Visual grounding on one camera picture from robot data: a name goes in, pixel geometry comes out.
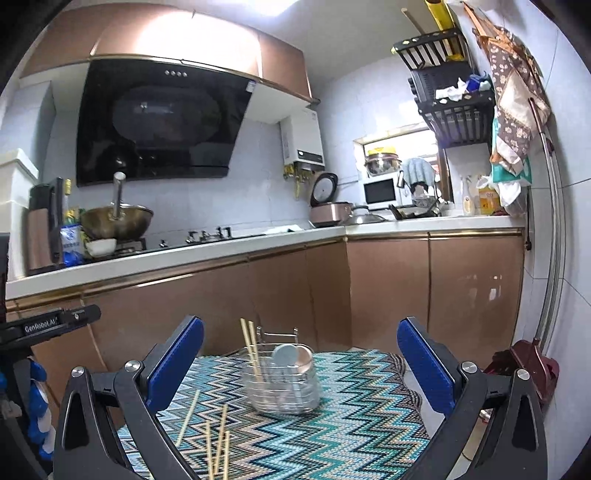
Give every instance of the kitchen window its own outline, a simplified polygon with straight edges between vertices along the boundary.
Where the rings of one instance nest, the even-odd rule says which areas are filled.
[[[408,158],[424,158],[435,170],[437,196],[453,201],[452,186],[447,166],[445,150],[440,148],[435,133],[427,125],[416,124],[388,131],[384,135],[373,135],[357,141],[363,146],[364,158],[358,158],[358,169],[362,175],[367,176],[365,170],[365,158],[368,152],[378,147],[394,147],[401,161]],[[433,189],[429,189],[429,195],[434,196]]]

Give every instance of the blue zigzag rug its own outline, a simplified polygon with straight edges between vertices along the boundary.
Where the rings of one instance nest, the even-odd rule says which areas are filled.
[[[314,362],[323,392],[312,413],[259,414],[242,386],[242,360],[199,357],[158,419],[176,442],[194,393],[201,391],[179,451],[203,479],[208,478],[205,421],[212,422],[215,455],[224,404],[232,438],[230,480],[402,477],[429,442],[418,394],[402,381],[404,361],[374,350],[315,353]],[[149,477],[126,427],[119,437],[134,470]]]

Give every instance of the screw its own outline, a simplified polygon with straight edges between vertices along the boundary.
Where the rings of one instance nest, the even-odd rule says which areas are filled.
[[[517,376],[522,379],[522,380],[529,380],[530,379],[530,373],[527,370],[523,370],[522,368],[520,368],[517,371]]]
[[[74,369],[72,369],[72,376],[74,378],[81,377],[83,373],[84,367],[75,367]]]
[[[125,364],[125,370],[128,372],[137,372],[141,364],[137,360],[130,360]]]
[[[467,374],[475,374],[478,372],[478,367],[474,362],[464,362],[462,363],[462,370]]]

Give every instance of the ceiling light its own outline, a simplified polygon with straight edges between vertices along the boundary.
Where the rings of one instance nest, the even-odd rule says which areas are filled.
[[[215,0],[214,4],[246,5],[267,17],[277,17],[298,0]]]
[[[291,7],[298,0],[247,0],[261,15],[276,17]]]

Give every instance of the metal pot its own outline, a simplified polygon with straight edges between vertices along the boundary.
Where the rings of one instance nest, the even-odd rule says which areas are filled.
[[[367,210],[368,212],[364,215],[353,215],[355,210]],[[370,213],[367,205],[357,205],[351,209],[351,216],[343,220],[339,225],[341,226],[353,226],[353,225],[366,225],[367,223],[382,223],[385,222],[384,217],[380,217],[374,213]]]
[[[336,226],[351,215],[349,202],[321,203],[310,210],[310,223],[316,228]]]
[[[402,162],[393,148],[375,148],[368,152],[365,168],[370,177],[394,173],[400,170]]]
[[[139,205],[121,203],[125,174],[113,177],[113,202],[108,207],[88,210],[80,217],[82,229],[92,240],[115,238],[118,242],[137,240],[150,226],[154,212]]]

